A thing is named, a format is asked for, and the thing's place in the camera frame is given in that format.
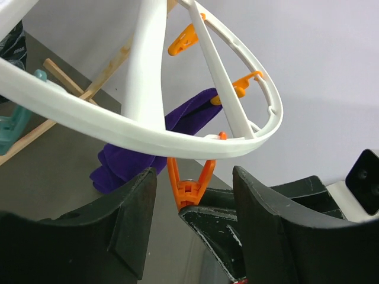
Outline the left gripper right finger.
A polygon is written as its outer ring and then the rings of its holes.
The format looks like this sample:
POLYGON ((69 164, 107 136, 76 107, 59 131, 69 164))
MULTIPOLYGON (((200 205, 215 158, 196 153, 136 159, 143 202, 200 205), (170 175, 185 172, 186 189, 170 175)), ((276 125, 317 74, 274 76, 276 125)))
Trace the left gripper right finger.
POLYGON ((350 222, 309 209, 233 169, 249 283, 377 283, 378 221, 350 222))

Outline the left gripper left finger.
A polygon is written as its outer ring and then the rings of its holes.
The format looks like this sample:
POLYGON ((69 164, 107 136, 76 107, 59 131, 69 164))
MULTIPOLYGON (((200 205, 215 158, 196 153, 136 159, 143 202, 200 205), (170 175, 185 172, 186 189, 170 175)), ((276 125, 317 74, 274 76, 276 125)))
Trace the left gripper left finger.
POLYGON ((1 212, 2 283, 137 283, 144 272, 156 170, 59 218, 1 212))

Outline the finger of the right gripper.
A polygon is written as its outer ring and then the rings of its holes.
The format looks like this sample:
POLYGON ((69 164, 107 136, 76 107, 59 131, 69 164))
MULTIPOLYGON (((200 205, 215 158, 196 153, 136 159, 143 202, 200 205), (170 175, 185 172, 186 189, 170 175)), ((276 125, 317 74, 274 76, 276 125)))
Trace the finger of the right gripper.
POLYGON ((247 279, 233 189, 207 188, 179 217, 201 239, 231 281, 247 279))

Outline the white round clip hanger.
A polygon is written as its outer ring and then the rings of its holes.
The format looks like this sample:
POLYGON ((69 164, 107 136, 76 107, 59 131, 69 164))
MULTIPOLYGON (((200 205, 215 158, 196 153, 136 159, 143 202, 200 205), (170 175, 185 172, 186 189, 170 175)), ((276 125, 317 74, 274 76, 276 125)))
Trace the white round clip hanger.
POLYGON ((113 145, 154 156, 183 159, 227 159, 260 147, 283 118, 278 90, 253 53, 197 1, 182 1, 190 14, 212 80, 220 97, 232 138, 196 137, 168 131, 162 101, 161 70, 166 31, 166 1, 141 1, 131 44, 122 111, 116 114, 77 98, 1 61, 1 95, 59 124, 113 145), (257 81, 268 104, 268 122, 249 121, 211 39, 214 31, 239 56, 257 81))

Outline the teal clip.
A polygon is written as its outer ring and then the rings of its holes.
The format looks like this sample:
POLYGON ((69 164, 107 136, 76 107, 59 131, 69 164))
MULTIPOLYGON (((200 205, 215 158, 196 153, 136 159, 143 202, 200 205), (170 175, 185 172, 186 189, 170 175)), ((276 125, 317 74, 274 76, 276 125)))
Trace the teal clip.
POLYGON ((19 139, 31 117, 31 111, 16 105, 11 116, 1 116, 1 155, 7 154, 19 139))

